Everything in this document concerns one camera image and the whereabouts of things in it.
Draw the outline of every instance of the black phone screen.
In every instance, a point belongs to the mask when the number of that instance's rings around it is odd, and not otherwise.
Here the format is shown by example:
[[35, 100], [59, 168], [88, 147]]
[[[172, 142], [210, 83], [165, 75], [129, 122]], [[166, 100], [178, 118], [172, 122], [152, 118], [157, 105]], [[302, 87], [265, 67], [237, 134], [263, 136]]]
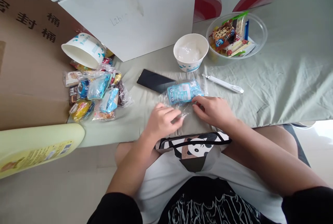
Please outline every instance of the black phone screen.
[[176, 81], [166, 76], [162, 76], [150, 70], [144, 69], [139, 76], [137, 83], [162, 94], [167, 90], [168, 87], [175, 85]]

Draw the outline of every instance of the blue snack package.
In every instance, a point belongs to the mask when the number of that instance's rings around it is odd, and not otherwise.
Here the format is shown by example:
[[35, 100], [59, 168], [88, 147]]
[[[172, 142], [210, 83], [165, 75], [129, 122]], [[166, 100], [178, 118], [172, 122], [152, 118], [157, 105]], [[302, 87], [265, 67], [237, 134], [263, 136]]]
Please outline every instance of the blue snack package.
[[245, 30], [244, 30], [244, 39], [245, 40], [249, 40], [249, 23], [250, 23], [250, 20], [247, 20], [245, 22]]
[[80, 81], [78, 85], [78, 93], [80, 98], [82, 99], [87, 98], [88, 90], [89, 90], [89, 80]]
[[118, 106], [118, 88], [109, 88], [100, 104], [100, 111], [103, 113], [111, 113]]
[[168, 99], [171, 105], [192, 101], [190, 83], [181, 83], [169, 87]]
[[196, 96], [204, 96], [205, 93], [202, 91], [199, 83], [197, 82], [197, 80], [192, 80], [190, 81], [190, 88], [191, 88], [191, 96], [192, 98], [196, 97]]
[[204, 96], [204, 93], [196, 80], [173, 85], [169, 87], [167, 91], [169, 103], [171, 105], [191, 102], [192, 98], [196, 96]]
[[100, 100], [103, 98], [105, 90], [109, 86], [111, 74], [104, 73], [97, 78], [90, 79], [90, 85], [87, 93], [88, 100]]

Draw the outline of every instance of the white paper cup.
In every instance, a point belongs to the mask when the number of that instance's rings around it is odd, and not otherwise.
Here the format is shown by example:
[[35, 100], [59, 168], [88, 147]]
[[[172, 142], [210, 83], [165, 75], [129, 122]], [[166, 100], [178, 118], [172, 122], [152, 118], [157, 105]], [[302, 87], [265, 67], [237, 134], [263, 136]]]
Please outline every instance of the white paper cup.
[[[190, 42], [194, 42], [196, 44], [196, 46], [198, 47], [198, 49], [200, 51], [201, 58], [198, 61], [190, 62], [190, 63], [185, 63], [183, 61], [178, 60], [178, 58], [177, 58], [178, 49], [185, 46], [186, 44], [188, 44]], [[187, 34], [185, 36], [182, 36], [181, 38], [178, 39], [178, 41], [175, 43], [175, 45], [173, 47], [173, 55], [176, 58], [178, 65], [182, 71], [194, 72], [200, 67], [202, 60], [204, 59], [204, 57], [206, 56], [206, 54], [208, 52], [208, 48], [209, 48], [209, 44], [208, 44], [207, 39], [204, 36], [202, 36], [200, 34], [192, 33], [192, 34]]]
[[97, 68], [106, 53], [101, 42], [87, 33], [79, 33], [61, 48], [71, 59], [88, 68]]

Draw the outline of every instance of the clear plastic bowl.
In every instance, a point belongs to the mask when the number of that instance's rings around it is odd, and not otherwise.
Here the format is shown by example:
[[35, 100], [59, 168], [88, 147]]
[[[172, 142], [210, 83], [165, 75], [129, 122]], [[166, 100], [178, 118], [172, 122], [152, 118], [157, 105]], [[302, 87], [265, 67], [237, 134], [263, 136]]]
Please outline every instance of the clear plastic bowl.
[[[207, 33], [206, 33], [206, 39], [209, 42], [209, 36], [212, 34], [213, 29], [216, 26], [221, 26], [223, 22], [225, 22], [228, 19], [233, 18], [234, 16], [237, 16], [239, 14], [241, 14], [242, 12], [233, 12], [230, 14], [227, 14], [225, 16], [219, 17], [217, 19], [215, 19], [211, 25], [208, 27]], [[262, 49], [262, 47], [264, 46], [264, 44], [267, 41], [267, 28], [266, 25], [264, 24], [264, 22], [257, 17], [256, 15], [253, 15], [251, 13], [248, 13], [246, 16], [246, 20], [250, 19], [249, 21], [249, 37], [257, 44], [257, 46], [252, 50], [251, 53], [249, 53], [246, 56], [243, 57], [226, 57], [223, 56], [219, 53], [217, 53], [212, 47], [211, 45], [209, 45], [209, 49], [208, 49], [208, 58], [211, 59], [211, 61], [215, 64], [215, 65], [228, 65], [230, 63], [233, 63], [237, 60], [240, 59], [245, 59], [248, 58], [250, 56], [255, 55], [256, 53], [258, 53], [258, 51], [260, 51]]]

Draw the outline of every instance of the hand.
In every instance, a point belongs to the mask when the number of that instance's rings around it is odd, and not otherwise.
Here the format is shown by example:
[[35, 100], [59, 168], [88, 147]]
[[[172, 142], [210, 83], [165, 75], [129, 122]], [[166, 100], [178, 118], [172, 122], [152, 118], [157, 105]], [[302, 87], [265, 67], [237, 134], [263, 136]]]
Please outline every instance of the hand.
[[193, 104], [193, 110], [199, 118], [214, 127], [223, 129], [237, 120], [227, 101], [223, 98], [196, 96], [192, 102], [197, 102], [197, 104]]
[[181, 111], [178, 109], [168, 108], [162, 103], [157, 104], [150, 115], [144, 134], [156, 142], [172, 134], [183, 125], [183, 118], [171, 123], [180, 114]]

